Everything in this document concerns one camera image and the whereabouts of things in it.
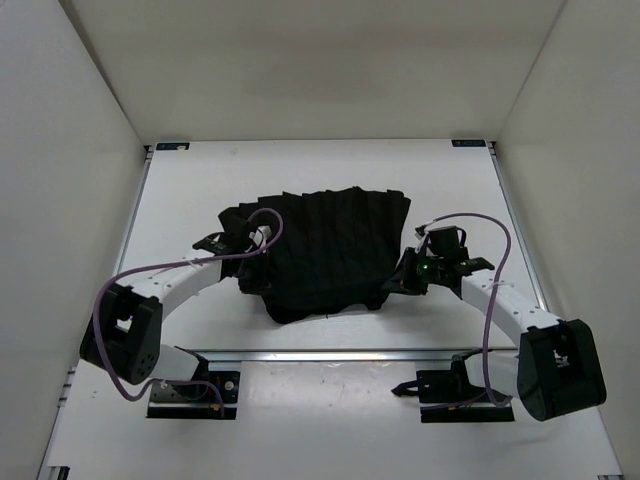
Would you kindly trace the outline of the black pleated skirt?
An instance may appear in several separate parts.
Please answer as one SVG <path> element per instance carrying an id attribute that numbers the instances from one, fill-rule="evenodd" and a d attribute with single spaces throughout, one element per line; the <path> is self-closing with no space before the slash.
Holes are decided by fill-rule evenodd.
<path id="1" fill-rule="evenodd" d="M 259 296 L 271 319 L 289 324 L 352 306 L 378 310 L 395 271 L 411 201 L 397 190 L 360 187 L 300 195 L 283 192 L 223 210 L 218 219 L 277 211 L 284 230 L 268 254 L 269 287 Z"/>

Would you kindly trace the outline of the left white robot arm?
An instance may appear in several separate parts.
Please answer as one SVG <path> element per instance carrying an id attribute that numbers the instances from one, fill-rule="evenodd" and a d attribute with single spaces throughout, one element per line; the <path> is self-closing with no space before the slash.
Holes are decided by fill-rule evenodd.
<path id="1" fill-rule="evenodd" d="M 107 280 L 94 301 L 80 357 L 105 370 L 129 402 L 159 385 L 176 387 L 188 398 L 211 393 L 223 407 L 207 361 L 161 343 L 163 322 L 202 290 L 233 276 L 242 261 L 265 255 L 283 230 L 277 211 L 260 209 L 231 231 L 195 242 L 178 261 L 133 268 Z"/>

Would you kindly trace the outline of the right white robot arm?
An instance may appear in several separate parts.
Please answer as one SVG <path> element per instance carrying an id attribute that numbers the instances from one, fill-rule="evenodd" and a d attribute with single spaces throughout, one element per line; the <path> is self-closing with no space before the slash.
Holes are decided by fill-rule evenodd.
<path id="1" fill-rule="evenodd" d="M 498 408 L 519 400 L 538 421 L 600 406 L 607 391 L 590 327 L 564 320 L 520 294 L 501 278 L 500 267 L 472 258 L 464 229 L 420 227 L 420 244 L 404 251 L 389 288 L 424 295 L 445 287 L 485 316 L 483 332 L 497 326 L 514 344 L 499 353 L 484 338 L 479 348 L 453 356 L 447 370 L 422 371 L 393 388 L 396 397 L 417 397 L 424 410 L 454 411 L 476 401 Z"/>

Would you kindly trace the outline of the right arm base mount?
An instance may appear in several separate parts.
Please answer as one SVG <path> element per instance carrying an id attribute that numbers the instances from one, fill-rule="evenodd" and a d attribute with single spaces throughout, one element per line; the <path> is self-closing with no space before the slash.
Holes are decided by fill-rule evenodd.
<path id="1" fill-rule="evenodd" d="M 398 384 L 391 393 L 398 398 L 417 398 L 422 424 L 514 422 L 511 405 L 493 405 L 485 388 L 469 381 L 465 361 L 480 360 L 480 353 L 476 349 L 455 354 L 448 370 L 417 370 L 414 380 Z"/>

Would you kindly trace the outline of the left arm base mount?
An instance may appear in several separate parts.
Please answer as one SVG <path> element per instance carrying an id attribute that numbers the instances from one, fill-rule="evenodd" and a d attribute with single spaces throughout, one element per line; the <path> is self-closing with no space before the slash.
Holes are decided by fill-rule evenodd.
<path id="1" fill-rule="evenodd" d="M 198 353 L 195 356 L 198 385 L 153 386 L 147 405 L 148 419 L 236 419 L 241 364 L 211 361 Z"/>

